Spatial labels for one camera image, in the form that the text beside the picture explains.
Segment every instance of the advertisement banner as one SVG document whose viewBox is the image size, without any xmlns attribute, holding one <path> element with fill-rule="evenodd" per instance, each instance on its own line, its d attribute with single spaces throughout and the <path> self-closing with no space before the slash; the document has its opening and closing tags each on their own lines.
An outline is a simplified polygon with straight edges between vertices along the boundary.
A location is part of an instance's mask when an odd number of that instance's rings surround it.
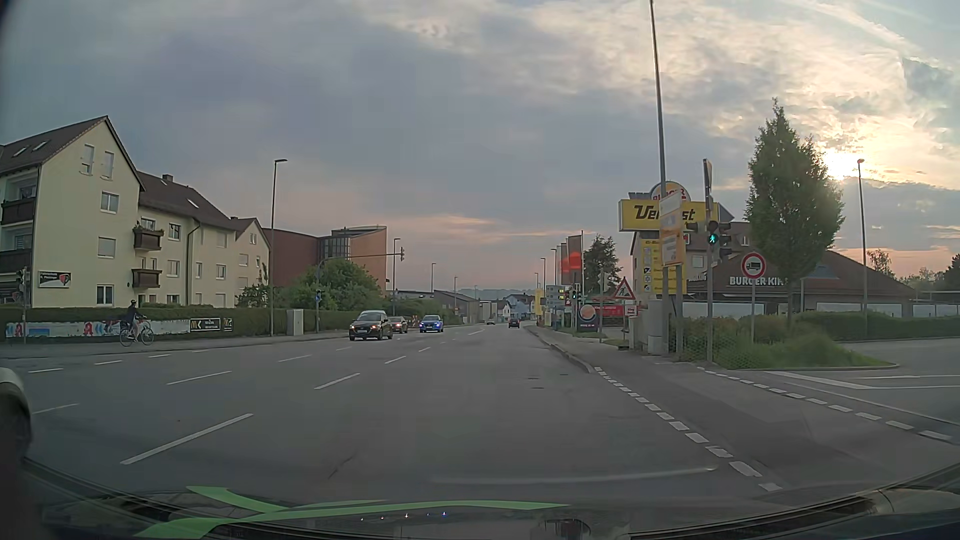
<svg viewBox="0 0 960 540">
<path fill-rule="evenodd" d="M 566 239 L 566 250 L 570 259 L 570 283 L 583 282 L 584 237 L 582 234 Z"/>
<path fill-rule="evenodd" d="M 560 284 L 573 285 L 570 280 L 570 253 L 566 250 L 566 242 L 560 244 Z"/>
</svg>

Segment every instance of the street lamp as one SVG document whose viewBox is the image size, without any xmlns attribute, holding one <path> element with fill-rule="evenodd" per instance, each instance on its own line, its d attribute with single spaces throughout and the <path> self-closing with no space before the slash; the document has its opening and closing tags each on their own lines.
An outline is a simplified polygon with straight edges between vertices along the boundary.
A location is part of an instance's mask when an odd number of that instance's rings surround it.
<svg viewBox="0 0 960 540">
<path fill-rule="evenodd" d="M 274 196 L 270 204 L 270 273 L 267 275 L 267 281 L 270 284 L 270 335 L 274 335 L 274 251 L 276 251 L 276 227 L 274 226 L 274 215 L 276 213 L 276 166 L 278 163 L 285 163 L 287 160 L 274 160 Z"/>
<path fill-rule="evenodd" d="M 860 237 L 863 241 L 863 338 L 867 338 L 867 219 L 863 215 L 863 175 L 860 172 L 860 163 L 856 161 L 856 181 L 860 186 Z"/>
</svg>

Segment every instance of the windshield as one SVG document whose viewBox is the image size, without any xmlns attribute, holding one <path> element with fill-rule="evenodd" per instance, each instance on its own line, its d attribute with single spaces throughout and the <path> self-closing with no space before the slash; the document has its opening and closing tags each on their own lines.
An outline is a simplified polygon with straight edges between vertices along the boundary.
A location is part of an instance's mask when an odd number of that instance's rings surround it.
<svg viewBox="0 0 960 540">
<path fill-rule="evenodd" d="M 40 506 L 606 539 L 960 465 L 960 1 L 0 14 Z"/>
</svg>

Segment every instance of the triangular warning sign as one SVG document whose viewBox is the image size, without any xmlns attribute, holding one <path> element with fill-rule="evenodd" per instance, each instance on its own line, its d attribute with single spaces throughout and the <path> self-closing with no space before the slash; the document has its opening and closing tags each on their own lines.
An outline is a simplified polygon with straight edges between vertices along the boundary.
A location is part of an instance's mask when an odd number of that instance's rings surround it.
<svg viewBox="0 0 960 540">
<path fill-rule="evenodd" d="M 616 287 L 616 290 L 613 292 L 613 298 L 615 300 L 636 300 L 634 291 L 631 290 L 630 285 L 627 284 L 626 278 Z"/>
</svg>

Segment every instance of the asphalt road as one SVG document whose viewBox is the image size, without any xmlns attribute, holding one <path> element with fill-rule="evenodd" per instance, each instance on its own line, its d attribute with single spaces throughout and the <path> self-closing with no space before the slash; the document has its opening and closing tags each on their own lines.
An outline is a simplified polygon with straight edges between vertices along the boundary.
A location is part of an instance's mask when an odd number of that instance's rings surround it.
<svg viewBox="0 0 960 540">
<path fill-rule="evenodd" d="M 960 461 L 956 446 L 826 399 L 605 346 L 583 354 L 594 373 L 496 325 L 12 364 L 35 411 L 30 458 L 138 493 L 792 505 Z"/>
</svg>

